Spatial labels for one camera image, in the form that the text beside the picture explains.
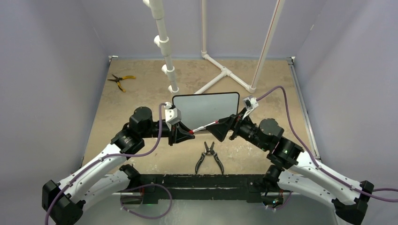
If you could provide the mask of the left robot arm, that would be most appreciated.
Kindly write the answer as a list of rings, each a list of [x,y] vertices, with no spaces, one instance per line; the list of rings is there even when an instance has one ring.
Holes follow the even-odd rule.
[[[171,103],[161,103],[159,112],[165,118],[153,121],[148,107],[139,107],[130,116],[122,130],[89,163],[70,176],[54,182],[49,180],[42,188],[42,207],[46,211],[45,224],[52,219],[57,225],[75,224],[90,207],[109,195],[142,188],[140,174],[131,165],[124,165],[114,174],[108,172],[138,153],[145,145],[144,139],[156,137],[157,141],[146,155],[151,154],[162,137],[170,146],[194,139],[193,131],[181,122],[181,112]]]

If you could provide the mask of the black framed whiteboard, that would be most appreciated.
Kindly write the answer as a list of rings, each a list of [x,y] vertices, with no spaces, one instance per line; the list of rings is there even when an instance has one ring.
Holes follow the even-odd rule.
[[[189,129],[199,128],[238,112],[238,92],[176,95],[173,105],[181,111],[181,122]]]

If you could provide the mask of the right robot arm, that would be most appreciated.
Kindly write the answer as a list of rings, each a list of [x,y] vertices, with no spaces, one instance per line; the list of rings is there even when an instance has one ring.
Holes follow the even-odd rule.
[[[267,171],[263,184],[266,189],[287,189],[317,200],[331,207],[347,223],[360,225],[368,208],[374,185],[369,181],[356,181],[339,174],[315,159],[311,152],[283,137],[284,129],[275,119],[263,119],[259,125],[249,117],[231,115],[206,127],[218,141],[227,133],[237,136],[268,151],[267,159],[273,164]]]

